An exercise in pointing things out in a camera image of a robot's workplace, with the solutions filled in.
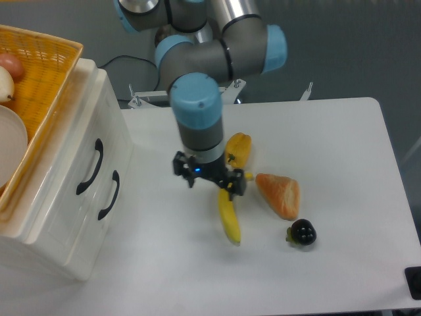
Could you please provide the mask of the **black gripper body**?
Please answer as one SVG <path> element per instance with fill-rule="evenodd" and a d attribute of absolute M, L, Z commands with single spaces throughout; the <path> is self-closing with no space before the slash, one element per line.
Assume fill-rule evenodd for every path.
<path fill-rule="evenodd" d="M 225 164 L 223 155 L 210 163 L 200 163 L 196 157 L 188 157 L 181 151 L 175 154 L 172 160 L 172 166 L 174 174 L 181 176 L 184 180 L 186 180 L 188 175 L 193 174 L 195 179 L 201 178 L 212 182 L 220 189 L 227 185 L 231 177 L 234 177 L 237 173 L 244 172 L 243 169 L 230 170 Z"/>

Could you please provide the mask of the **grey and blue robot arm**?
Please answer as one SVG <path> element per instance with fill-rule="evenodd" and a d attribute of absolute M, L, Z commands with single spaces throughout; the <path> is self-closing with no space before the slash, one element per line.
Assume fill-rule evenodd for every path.
<path fill-rule="evenodd" d="M 242 196 L 246 179 L 225 158 L 219 83 L 281 68 L 287 42 L 278 25 L 262 21 L 255 1 L 115 1 L 130 32 L 170 26 L 156 46 L 155 64 L 174 113 L 183 150 L 174 173 L 194 184 L 215 183 Z"/>

